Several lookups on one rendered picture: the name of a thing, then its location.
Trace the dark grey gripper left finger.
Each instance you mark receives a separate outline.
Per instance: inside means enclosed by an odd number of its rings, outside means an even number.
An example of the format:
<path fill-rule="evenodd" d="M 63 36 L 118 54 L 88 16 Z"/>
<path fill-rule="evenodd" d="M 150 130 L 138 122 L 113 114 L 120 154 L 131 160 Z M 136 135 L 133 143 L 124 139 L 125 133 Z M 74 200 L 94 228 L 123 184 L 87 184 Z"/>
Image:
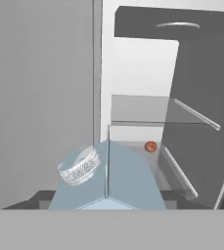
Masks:
<path fill-rule="evenodd" d="M 48 209 L 52 202 L 54 195 L 55 195 L 54 190 L 40 190 L 37 193 L 35 193 L 30 199 L 5 207 L 5 210 Z"/>

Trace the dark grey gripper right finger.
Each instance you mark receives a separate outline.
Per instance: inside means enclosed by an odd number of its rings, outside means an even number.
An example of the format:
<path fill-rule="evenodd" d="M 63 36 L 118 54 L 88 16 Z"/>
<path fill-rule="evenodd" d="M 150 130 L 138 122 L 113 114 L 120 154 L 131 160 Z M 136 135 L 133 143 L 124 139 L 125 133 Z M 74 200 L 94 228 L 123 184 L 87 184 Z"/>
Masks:
<path fill-rule="evenodd" d="M 167 209 L 197 209 L 209 210 L 209 207 L 192 202 L 172 190 L 162 190 L 161 196 Z"/>

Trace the pale blue milk carton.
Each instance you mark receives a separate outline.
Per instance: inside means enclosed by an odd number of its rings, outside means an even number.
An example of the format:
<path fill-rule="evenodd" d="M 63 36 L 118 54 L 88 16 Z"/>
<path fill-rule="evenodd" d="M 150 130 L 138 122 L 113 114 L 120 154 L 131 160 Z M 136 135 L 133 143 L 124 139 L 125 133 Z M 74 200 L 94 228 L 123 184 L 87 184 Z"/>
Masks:
<path fill-rule="evenodd" d="M 87 182 L 70 187 L 61 181 L 50 210 L 142 209 L 165 210 L 147 159 L 127 146 L 95 144 L 102 165 Z"/>

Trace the glass fridge shelf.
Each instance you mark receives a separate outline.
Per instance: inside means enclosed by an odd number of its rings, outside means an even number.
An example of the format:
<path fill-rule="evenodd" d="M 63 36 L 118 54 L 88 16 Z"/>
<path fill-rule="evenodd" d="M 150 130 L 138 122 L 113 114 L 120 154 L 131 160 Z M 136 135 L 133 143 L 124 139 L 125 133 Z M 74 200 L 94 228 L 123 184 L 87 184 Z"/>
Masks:
<path fill-rule="evenodd" d="M 205 115 L 169 97 L 112 95 L 111 123 L 118 126 L 204 125 L 221 126 Z"/>

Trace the grey fridge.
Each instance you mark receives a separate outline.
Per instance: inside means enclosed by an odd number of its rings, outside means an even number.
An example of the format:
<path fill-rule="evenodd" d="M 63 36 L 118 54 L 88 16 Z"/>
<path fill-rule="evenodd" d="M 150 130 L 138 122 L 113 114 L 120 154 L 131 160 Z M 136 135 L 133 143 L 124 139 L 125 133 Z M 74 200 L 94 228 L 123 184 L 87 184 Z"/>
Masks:
<path fill-rule="evenodd" d="M 148 161 L 159 191 L 224 209 L 224 34 L 192 40 L 114 36 L 119 6 L 224 12 L 209 0 L 100 0 L 100 139 L 127 146 Z M 169 97 L 221 126 L 118 126 L 111 123 L 112 95 Z M 148 141 L 157 143 L 147 152 Z"/>

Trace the dark grey fridge drawer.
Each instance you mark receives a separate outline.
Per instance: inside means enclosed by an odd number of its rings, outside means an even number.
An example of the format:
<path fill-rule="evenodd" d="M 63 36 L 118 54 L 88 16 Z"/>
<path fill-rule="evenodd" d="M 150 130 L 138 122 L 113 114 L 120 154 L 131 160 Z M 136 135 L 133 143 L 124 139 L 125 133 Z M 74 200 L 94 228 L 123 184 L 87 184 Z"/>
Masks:
<path fill-rule="evenodd" d="M 201 28 L 156 27 L 174 21 L 198 23 Z M 115 37 L 185 41 L 217 34 L 224 34 L 224 12 L 119 6 L 114 17 Z"/>

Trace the orange-red round fruit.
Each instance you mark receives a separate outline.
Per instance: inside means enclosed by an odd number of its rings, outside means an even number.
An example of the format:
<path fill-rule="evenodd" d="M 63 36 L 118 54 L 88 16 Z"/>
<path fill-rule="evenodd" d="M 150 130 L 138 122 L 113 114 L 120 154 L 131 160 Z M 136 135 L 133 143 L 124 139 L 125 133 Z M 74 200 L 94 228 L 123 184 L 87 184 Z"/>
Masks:
<path fill-rule="evenodd" d="M 147 152 L 155 152 L 157 150 L 157 143 L 154 141 L 148 141 L 145 143 L 144 148 Z"/>

